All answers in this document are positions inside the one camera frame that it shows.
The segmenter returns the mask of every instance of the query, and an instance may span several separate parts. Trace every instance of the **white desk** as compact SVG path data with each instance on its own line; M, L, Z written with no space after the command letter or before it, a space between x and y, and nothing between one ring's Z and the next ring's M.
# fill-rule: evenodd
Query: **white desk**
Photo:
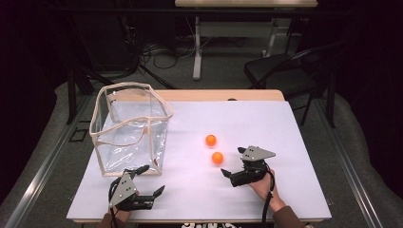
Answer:
M184 8L314 8L317 0L176 0L176 7ZM263 57L271 54L275 42L278 25L277 19L271 22L259 23L203 23L196 17L195 23L195 65L193 69L193 79L201 78L202 50L201 36L219 37L270 37Z
M203 100L209 102L170 102L175 114L168 135L161 176L139 176L134 181L141 195L150 195L165 185L152 210L135 211L134 222L259 222L263 201L247 185L232 187L221 168L241 170L237 147L257 145L277 153L267 163L276 170L276 182L283 199L297 215L308 221L329 219L331 214L317 175L300 136L293 112L284 101L214 102L221 98L282 100L271 90L180 90L160 93L167 101ZM215 134L215 148L204 137ZM215 165L211 154L220 151L224 162ZM77 222L98 222L107 209L109 185L115 178L102 177L93 152L82 183L67 218Z

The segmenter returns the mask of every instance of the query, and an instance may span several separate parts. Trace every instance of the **clear plastic bag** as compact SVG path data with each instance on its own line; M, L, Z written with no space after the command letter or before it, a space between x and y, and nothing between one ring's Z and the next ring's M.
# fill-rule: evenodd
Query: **clear plastic bag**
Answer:
M145 174L161 175L172 107L150 85L104 86L89 126L103 176L149 165Z

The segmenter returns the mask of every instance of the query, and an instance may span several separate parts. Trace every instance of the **robotic hand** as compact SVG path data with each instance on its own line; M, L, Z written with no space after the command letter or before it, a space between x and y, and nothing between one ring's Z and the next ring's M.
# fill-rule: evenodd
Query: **robotic hand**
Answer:
M276 156L273 152L252 145L246 149L238 147L238 151L242 154L240 159L243 162L244 170L235 174L225 169L221 170L222 174L231 180L234 187L263 179L264 175L270 170L264 159Z
M134 185L134 176L141 175L147 171L149 165L142 166L136 170L125 170L122 176L110 184L109 208L116 206L118 210L135 211L150 210L154 199L163 193L165 185L154 192L152 196L139 196Z

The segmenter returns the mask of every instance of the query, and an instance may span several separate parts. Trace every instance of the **chair leg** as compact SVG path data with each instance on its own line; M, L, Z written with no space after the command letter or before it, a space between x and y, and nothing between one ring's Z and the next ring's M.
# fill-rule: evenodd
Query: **chair leg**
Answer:
M306 116L307 116L307 114L308 114L309 107L311 106L311 101L312 101L313 98L314 98L314 93L311 93L311 94L309 95L309 98L308 98L308 103L307 103L306 106L305 106L305 111L304 111L304 113L303 113L303 117L302 117L302 121L301 121L301 126L303 126L303 125L305 124L305 119L306 119Z

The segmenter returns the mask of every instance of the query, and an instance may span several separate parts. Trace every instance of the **orange ball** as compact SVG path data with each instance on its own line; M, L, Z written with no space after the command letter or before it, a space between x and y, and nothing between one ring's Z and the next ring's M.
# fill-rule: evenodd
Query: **orange ball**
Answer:
M217 139L214 135L208 135L207 137L205 137L205 143L209 146L215 145L216 142L217 142Z
M222 161L224 161L224 156L220 152L215 152L211 159L213 160L213 163L220 164Z

